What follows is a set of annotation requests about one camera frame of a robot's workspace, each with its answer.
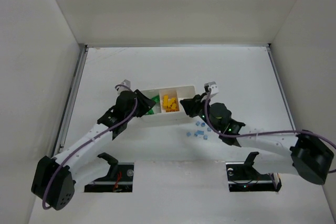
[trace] white wall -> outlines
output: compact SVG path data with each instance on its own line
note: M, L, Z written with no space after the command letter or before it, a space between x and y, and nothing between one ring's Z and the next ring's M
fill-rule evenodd
M336 142L336 1L298 0L272 43L277 69L298 128ZM336 175L325 192L336 216Z
M267 43L296 0L57 0L80 43Z
M25 223L79 47L55 0L0 0L0 222Z

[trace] red wire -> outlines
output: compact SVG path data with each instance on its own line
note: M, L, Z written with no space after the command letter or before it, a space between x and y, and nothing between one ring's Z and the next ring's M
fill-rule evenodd
M122 175L121 172L119 172L117 174L117 181L115 182L115 185L114 185L112 191L114 191L118 187L118 182L121 180L121 175Z

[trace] divided container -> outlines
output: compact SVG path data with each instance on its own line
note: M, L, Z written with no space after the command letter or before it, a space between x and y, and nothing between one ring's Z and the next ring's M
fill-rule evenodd
M141 119L145 122L157 122L157 121L170 121L177 119L185 119L188 116L185 114L180 101L186 98L193 98L196 95L195 86L182 86L182 87L172 87L163 89L150 89L150 90L140 90L149 99L159 95L160 104L156 104L153 107L154 115L144 115ZM163 96L168 95L168 98L177 98L177 107L179 111L166 112L163 107Z

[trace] metal bar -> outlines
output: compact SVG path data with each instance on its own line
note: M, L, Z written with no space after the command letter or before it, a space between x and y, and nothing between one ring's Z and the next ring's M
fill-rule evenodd
M268 44L88 44L88 48L108 47L268 47Z
M282 100L283 100L283 103L285 104L287 115L288 115L291 127L292 127L293 130L295 130L296 127L295 127L295 124L294 124L294 120L293 120L292 114L290 113L290 109L289 109L289 105L288 105L288 102L287 102L287 99L286 99L286 96L285 96L285 92L283 91L284 89L282 88L282 84L281 84L281 81L280 81L280 78L279 78L279 74L278 74L277 68L275 66L273 56L272 56L272 53L271 53L271 49L269 48L269 46L267 46L267 52L268 52L269 60L271 61L271 65L272 65L275 77L276 77L277 82L278 82L278 86L279 86L279 89L280 89Z
M86 56L88 54L87 45L80 44L79 47L80 47L80 53L78 56L75 71L73 73L74 76L72 77L66 105L65 105L63 115L61 118L61 122L60 122L60 126L57 132L56 141L53 146L52 152L50 153L51 156L54 156L59 153L60 148L64 146L64 142L68 134L70 119L71 119L71 115L73 112L73 107L75 105L80 79L83 74L84 64L85 64Z

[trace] yellow block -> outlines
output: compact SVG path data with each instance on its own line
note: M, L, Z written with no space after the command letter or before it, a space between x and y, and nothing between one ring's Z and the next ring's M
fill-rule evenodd
M167 108L168 106L168 95L163 96L163 107Z
M168 102L168 108L170 108L172 105L173 105L173 103L176 103L176 98L172 98L172 99L170 99L170 101Z

